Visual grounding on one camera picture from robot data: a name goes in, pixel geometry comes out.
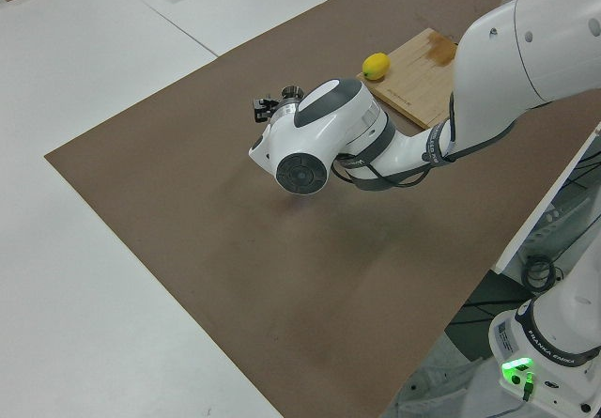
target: cutting board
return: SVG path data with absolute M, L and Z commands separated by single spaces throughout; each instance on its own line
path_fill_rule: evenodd
M 376 97 L 428 129 L 449 116 L 456 47 L 427 28 L 389 54 L 391 67 L 383 80 L 358 77 Z

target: green light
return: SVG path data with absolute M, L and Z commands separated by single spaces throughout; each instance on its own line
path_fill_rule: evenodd
M 501 368 L 503 371 L 507 371 L 510 369 L 517 368 L 518 366 L 523 366 L 524 364 L 529 365 L 531 363 L 532 363 L 532 359 L 529 359 L 528 357 L 524 357 L 522 359 L 513 360 L 512 362 L 506 362 L 501 365 Z

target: white robotic arm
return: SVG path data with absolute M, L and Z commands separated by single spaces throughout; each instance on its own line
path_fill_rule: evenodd
M 404 186 L 501 138 L 528 110 L 601 86 L 600 21 L 601 0 L 514 0 L 461 39 L 449 119 L 434 129 L 405 136 L 361 82 L 330 80 L 306 98 L 289 87 L 282 101 L 255 101 L 255 118 L 270 122 L 249 154 L 295 194 L 319 191 L 334 160 L 361 189 Z

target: brown mat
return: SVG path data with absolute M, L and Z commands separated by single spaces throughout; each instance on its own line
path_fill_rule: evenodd
M 47 156 L 286 418 L 376 417 L 598 121 L 587 94 L 408 190 L 281 190 L 251 100 L 500 0 L 331 0 Z M 401 123 L 406 132 L 411 124 Z

